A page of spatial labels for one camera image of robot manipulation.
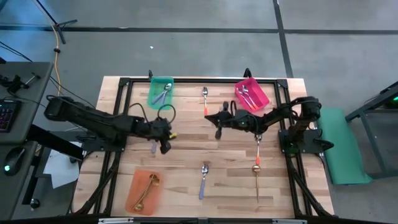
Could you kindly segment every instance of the silver spoon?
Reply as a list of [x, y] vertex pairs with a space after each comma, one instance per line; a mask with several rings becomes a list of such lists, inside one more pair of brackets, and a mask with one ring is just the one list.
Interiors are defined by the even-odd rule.
[[205, 98], [205, 115], [207, 115], [207, 101], [206, 101], [206, 97], [207, 97], [207, 87], [203, 87], [203, 89], [201, 90], [201, 95]]
[[254, 110], [254, 108], [251, 106], [251, 104], [248, 102], [248, 100], [243, 96], [243, 92], [242, 92], [239, 88], [236, 88], [236, 89], [237, 89], [238, 93], [239, 93], [240, 95], [242, 95], [243, 99], [244, 99], [245, 102], [249, 105], [250, 109]]
[[172, 89], [172, 84], [168, 83], [166, 85], [164, 85], [164, 91], [159, 94], [158, 96], [156, 96], [156, 98], [154, 98], [152, 100], [152, 104], [155, 104], [156, 102], [158, 102], [160, 99], [162, 99], [162, 104], [164, 104], [165, 101], [165, 97], [168, 91], [170, 91]]
[[249, 90], [248, 90], [248, 88], [247, 88], [245, 85], [243, 85], [242, 88], [243, 88], [243, 93], [246, 94], [246, 96], [249, 97], [249, 100], [251, 101], [253, 107], [254, 107], [255, 109], [257, 109], [257, 105], [253, 102], [253, 100], [252, 100], [251, 97], [249, 96]]
[[205, 181], [206, 181], [206, 175], [209, 173], [209, 165], [204, 164], [201, 167], [201, 173], [203, 174], [203, 178], [201, 180], [201, 185], [200, 185], [200, 193], [199, 193], [199, 199], [202, 200], [205, 194]]

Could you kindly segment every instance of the green mat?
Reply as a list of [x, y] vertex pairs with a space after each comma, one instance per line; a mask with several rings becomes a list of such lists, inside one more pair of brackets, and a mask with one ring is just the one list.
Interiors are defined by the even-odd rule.
[[318, 125], [323, 130], [322, 139], [335, 146], [325, 152], [333, 184], [368, 184], [368, 176], [362, 164], [361, 153], [355, 135], [338, 108], [322, 108]]

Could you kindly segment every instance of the wooden table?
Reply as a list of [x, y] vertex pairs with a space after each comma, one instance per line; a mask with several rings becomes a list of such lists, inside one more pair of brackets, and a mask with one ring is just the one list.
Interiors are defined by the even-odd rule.
[[[97, 102], [97, 109], [113, 112], [120, 77], [104, 77]], [[290, 98], [306, 96], [304, 80], [287, 79]], [[135, 83], [132, 88], [131, 103], [141, 103], [149, 120], [156, 117], [157, 111], [147, 106], [149, 83]], [[232, 84], [209, 83], [209, 114], [217, 113], [222, 102], [236, 100]], [[203, 117], [203, 84], [176, 83], [173, 105], [177, 117], [172, 123], [176, 139], [171, 141], [172, 149], [162, 155], [150, 152], [150, 142], [144, 139], [129, 138], [126, 150], [119, 165], [118, 180], [114, 193], [112, 216], [138, 216], [124, 210], [127, 194], [136, 169], [155, 170], [164, 175], [164, 189], [155, 217], [230, 217], [230, 218], [292, 218], [294, 217], [290, 196], [287, 168], [281, 154], [277, 132], [279, 124], [272, 125], [263, 134], [261, 141], [261, 173], [259, 178], [260, 201], [256, 200], [256, 178], [251, 167], [254, 165], [256, 145], [251, 133], [223, 129], [220, 141], [215, 139], [216, 128]], [[276, 107], [272, 85], [261, 85], [270, 103], [262, 115]], [[123, 93], [123, 109], [126, 90]], [[132, 107], [129, 114], [142, 116], [139, 106]], [[161, 116], [171, 118], [172, 112], [161, 112]], [[97, 187], [103, 152], [92, 153], [80, 171], [75, 196], [74, 210], [79, 209]], [[323, 165], [317, 156], [304, 154], [303, 164], [308, 188], [326, 211], [333, 213], [328, 184]], [[206, 178], [205, 198], [198, 199], [201, 184], [201, 166], [208, 162], [210, 171]], [[102, 206], [107, 192], [105, 189]], [[300, 208], [304, 211], [301, 191], [298, 190]]]

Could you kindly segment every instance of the gold utensil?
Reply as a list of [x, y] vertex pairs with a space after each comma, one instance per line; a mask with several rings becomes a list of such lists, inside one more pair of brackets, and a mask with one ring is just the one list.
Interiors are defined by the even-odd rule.
[[251, 169], [256, 174], [257, 203], [259, 203], [259, 173], [261, 167], [259, 165], [254, 165]]
[[134, 206], [135, 211], [141, 211], [142, 209], [144, 209], [144, 203], [142, 202], [145, 198], [145, 196], [149, 193], [149, 190], [152, 187], [156, 187], [159, 186], [160, 180], [159, 178], [157, 178], [156, 175], [151, 174], [150, 176], [150, 181], [147, 185], [147, 187], [145, 188], [144, 193], [142, 193], [142, 195], [139, 197], [139, 200], [137, 201], [137, 203]]

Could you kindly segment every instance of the gray floor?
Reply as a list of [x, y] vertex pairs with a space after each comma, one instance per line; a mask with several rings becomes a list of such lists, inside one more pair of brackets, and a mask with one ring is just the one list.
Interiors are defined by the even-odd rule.
[[[76, 26], [277, 28], [272, 0], [51, 0], [43, 1], [59, 22]], [[398, 29], [394, 0], [279, 0], [286, 29]], [[9, 1], [3, 24], [46, 25], [29, 0]], [[246, 67], [255, 77], [286, 77], [278, 34], [66, 32], [59, 61], [62, 83], [95, 103], [105, 75], [240, 77]], [[286, 35], [296, 78], [324, 106], [349, 113], [397, 81], [398, 35]], [[52, 61], [54, 36], [41, 31], [4, 31], [0, 40], [32, 60]], [[23, 60], [0, 49], [6, 60]], [[49, 85], [46, 94], [55, 94]], [[48, 121], [39, 109], [35, 123], [53, 131], [73, 127]], [[369, 143], [354, 122], [367, 169]], [[397, 223], [398, 178], [361, 186], [330, 185], [335, 213], [344, 218]], [[65, 194], [71, 189], [65, 188]], [[50, 190], [37, 192], [51, 207]], [[69, 201], [65, 197], [65, 208]], [[59, 215], [27, 211], [16, 218]]]

